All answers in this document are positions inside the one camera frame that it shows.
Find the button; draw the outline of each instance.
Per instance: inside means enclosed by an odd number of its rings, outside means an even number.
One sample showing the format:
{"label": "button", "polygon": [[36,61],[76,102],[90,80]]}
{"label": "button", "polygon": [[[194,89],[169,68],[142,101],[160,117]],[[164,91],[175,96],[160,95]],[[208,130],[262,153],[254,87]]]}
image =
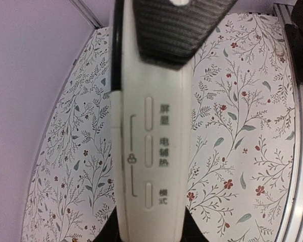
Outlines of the button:
{"label": "button", "polygon": [[153,129],[153,99],[151,97],[145,100],[145,129],[147,131]]}
{"label": "button", "polygon": [[145,137],[145,165],[147,167],[153,165],[153,137],[151,135]]}
{"label": "button", "polygon": [[153,206],[153,186],[151,183],[146,184],[146,208]]}

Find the aluminum rail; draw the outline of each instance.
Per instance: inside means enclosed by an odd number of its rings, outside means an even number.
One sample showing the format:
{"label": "aluminum rail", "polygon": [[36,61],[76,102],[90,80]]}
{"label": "aluminum rail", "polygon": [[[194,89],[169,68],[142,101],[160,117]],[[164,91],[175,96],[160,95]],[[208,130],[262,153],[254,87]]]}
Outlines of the aluminum rail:
{"label": "aluminum rail", "polygon": [[83,2],[83,0],[69,0],[73,6],[81,13],[81,15],[89,22],[94,29],[103,27],[98,18],[90,10],[90,8]]}
{"label": "aluminum rail", "polygon": [[285,24],[292,24],[293,7],[274,4],[284,32],[286,48],[291,62],[295,101],[295,146],[293,168],[283,218],[275,242],[303,242],[303,80],[296,76],[296,64],[292,61],[292,49],[287,40]]}

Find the floral wallpaper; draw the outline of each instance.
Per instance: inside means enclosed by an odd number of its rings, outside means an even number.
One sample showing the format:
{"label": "floral wallpaper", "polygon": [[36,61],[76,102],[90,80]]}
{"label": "floral wallpaper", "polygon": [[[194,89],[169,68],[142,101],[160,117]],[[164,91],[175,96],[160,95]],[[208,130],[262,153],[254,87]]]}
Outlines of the floral wallpaper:
{"label": "floral wallpaper", "polygon": [[[95,31],[54,110],[33,171],[23,242],[90,242],[115,206],[108,41],[107,28]],[[272,16],[228,15],[191,64],[186,205],[209,241],[273,242],[294,146],[281,26]]]}

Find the purple wall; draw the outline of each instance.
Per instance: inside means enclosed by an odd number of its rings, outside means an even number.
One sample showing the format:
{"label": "purple wall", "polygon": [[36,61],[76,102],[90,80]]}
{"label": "purple wall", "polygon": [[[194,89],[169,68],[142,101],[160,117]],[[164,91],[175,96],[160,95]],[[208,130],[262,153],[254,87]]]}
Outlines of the purple wall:
{"label": "purple wall", "polygon": [[92,12],[99,18],[103,26],[109,25],[110,9],[115,0],[83,0]]}
{"label": "purple wall", "polygon": [[67,0],[0,0],[0,242],[20,241],[40,140],[91,32]]}

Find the white control panel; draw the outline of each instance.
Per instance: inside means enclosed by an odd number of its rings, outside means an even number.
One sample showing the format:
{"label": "white control panel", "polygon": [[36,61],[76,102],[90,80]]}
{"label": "white control panel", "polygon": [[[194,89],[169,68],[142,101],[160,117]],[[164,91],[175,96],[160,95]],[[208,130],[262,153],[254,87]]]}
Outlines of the white control panel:
{"label": "white control panel", "polygon": [[191,66],[140,59],[125,1],[122,91],[112,93],[115,196],[123,242],[180,242],[190,135]]}

